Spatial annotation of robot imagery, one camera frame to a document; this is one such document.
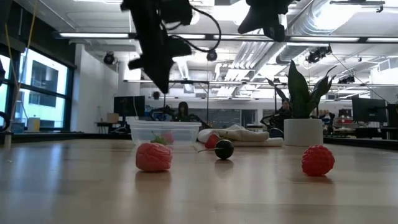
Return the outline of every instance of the strawberry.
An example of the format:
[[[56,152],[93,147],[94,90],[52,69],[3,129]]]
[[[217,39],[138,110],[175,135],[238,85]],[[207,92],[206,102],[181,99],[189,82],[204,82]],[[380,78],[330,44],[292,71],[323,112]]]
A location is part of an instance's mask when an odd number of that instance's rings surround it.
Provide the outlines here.
[[[219,140],[220,140],[220,137],[218,137],[218,135],[211,134],[210,137],[207,139],[207,142],[205,144],[205,148],[214,149]]]

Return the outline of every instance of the plastic bin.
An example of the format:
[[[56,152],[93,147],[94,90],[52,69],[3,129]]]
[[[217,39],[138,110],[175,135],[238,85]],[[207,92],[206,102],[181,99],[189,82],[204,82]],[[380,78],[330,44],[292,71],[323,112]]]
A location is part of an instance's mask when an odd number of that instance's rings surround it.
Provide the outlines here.
[[[192,146],[198,137],[201,123],[170,121],[134,121],[130,125],[131,138],[135,145],[150,142],[155,135],[170,133],[174,142],[172,146]]]

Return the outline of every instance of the yellow cable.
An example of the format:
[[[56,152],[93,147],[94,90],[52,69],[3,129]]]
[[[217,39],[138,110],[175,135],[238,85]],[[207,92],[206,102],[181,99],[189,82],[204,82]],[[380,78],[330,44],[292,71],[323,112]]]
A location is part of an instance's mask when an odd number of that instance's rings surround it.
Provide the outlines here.
[[[36,0],[35,5],[34,5],[34,9],[33,9],[32,23],[31,23],[31,25],[30,25],[29,38],[27,39],[27,46],[26,46],[27,50],[26,50],[26,53],[29,51],[30,41],[32,40],[33,27],[34,27],[34,24],[35,24],[36,11],[37,11],[37,5],[38,5],[38,3],[39,3],[39,0]],[[7,45],[8,45],[8,54],[9,54],[11,60],[12,60],[11,43],[10,43],[10,37],[9,37],[9,34],[8,34],[8,25],[7,25],[7,22],[6,22],[5,28],[6,28],[6,40],[7,40]],[[21,83],[18,82],[18,79],[17,79],[17,72],[16,72],[16,70],[15,70],[15,68],[14,68],[14,64],[13,64],[13,63],[11,63],[11,68],[12,68],[12,74],[14,75],[15,84],[17,84],[17,85],[16,85],[16,87],[17,87],[17,88],[16,88],[16,90],[17,90],[17,95],[16,95],[16,97],[14,98],[14,101],[12,102],[12,110],[11,110],[11,115],[10,115],[11,121],[13,121],[13,120],[14,120],[14,117],[15,117],[15,109],[16,109],[16,105],[17,105],[17,99],[18,99],[18,97],[19,97],[19,90],[21,89]]]

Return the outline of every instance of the potted plant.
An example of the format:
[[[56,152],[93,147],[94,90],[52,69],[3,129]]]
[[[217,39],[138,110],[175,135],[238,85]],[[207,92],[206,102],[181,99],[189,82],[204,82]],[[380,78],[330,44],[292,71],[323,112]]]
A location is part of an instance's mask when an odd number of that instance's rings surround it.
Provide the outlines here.
[[[331,87],[328,74],[335,67],[329,69],[325,77],[319,80],[312,91],[308,89],[304,76],[296,69],[296,64],[291,61],[287,86],[290,94],[293,119],[284,121],[284,139],[287,146],[312,146],[323,144],[323,126],[320,119],[310,119],[311,112],[318,106],[321,97],[327,94]],[[268,80],[277,94],[284,100],[284,92]]]

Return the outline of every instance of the white pot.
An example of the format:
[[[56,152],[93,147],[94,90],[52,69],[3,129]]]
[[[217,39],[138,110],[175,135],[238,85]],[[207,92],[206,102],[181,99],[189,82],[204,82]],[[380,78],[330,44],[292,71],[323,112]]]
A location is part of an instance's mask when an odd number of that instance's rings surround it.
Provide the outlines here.
[[[313,146],[323,144],[321,119],[286,119],[284,121],[286,146]]]

